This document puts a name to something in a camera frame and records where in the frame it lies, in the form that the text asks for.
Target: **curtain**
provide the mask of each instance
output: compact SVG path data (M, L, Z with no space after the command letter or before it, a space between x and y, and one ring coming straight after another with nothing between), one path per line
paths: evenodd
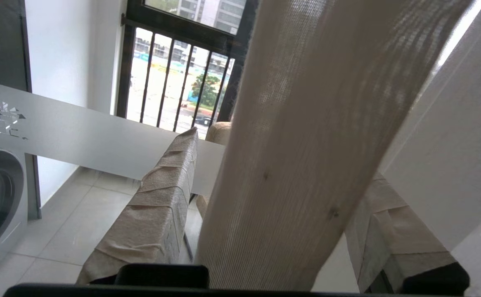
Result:
M468 0L263 0L196 262L312 287Z

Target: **building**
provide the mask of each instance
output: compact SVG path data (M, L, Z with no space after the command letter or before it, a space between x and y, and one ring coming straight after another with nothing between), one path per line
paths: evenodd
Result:
M178 15L236 34L246 0L180 0Z

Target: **tree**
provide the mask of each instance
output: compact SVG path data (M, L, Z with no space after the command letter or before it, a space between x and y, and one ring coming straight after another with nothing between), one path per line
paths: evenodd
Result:
M178 0L146 0L145 5L174 14L178 10Z
M203 74L199 75L196 81L193 83L193 92L191 93L191 96L198 97L198 94L200 93L200 86L202 86L203 77ZM200 105L211 108L214 107L214 102L216 100L216 96L218 95L218 90L216 90L215 85L217 85L218 83L220 83L220 79L211 75L208 75L206 77L206 85L204 86L204 90L202 92L202 99L200 99Z

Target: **window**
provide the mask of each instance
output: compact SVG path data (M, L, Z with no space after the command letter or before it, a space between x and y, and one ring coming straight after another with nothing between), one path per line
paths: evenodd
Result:
M192 3L186 0L182 0L182 4L180 6L182 6L183 8L191 8Z
M189 19L189 13L187 11L180 11L180 16Z
M223 13L223 12L219 12L218 13L218 19L220 21L225 21L225 22L228 22L228 23L232 23L232 24L235 24L235 25L239 25L240 24L240 18L238 17L234 17L233 15L230 15L230 14L227 14L227 13Z
M230 3L234 3L244 7L246 5L246 0L227 0Z
M219 30L227 28L227 30L224 30L225 32L235 35L237 28L231 29L229 27L218 27L216 25L217 21L220 20L219 13L223 11L232 14L231 17L228 19L224 18L222 21L238 26L240 24L240 17L244 12L246 0L145 0L144 3L145 7L148 6L170 14L178 15L185 19L190 19L191 21L214 27Z
M228 0L128 0L118 116L178 133L195 126L201 139L212 122L231 118L249 38L233 36L238 25L230 21L240 22L240 16L220 10L223 2ZM242 32L252 29L257 1L246 2ZM187 20L193 17L204 25ZM226 46L233 40L235 48Z
M220 29L220 30L223 30L225 32L231 32L231 29L233 28L232 26L229 26L225 23L221 23L221 22L216 22L216 26L215 26L217 29Z
M239 7L233 6L231 4L227 4L226 2L222 2L222 4L220 4L220 8L227 11L227 12L231 12L233 14L236 14L239 17L242 15L242 11L244 11L243 8L239 8Z

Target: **car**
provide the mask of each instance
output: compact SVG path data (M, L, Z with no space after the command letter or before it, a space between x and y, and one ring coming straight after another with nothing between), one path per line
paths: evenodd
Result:
M204 116L204 115L197 115L196 120L194 120L196 124L201 124L204 126L209 126L211 123L211 117Z

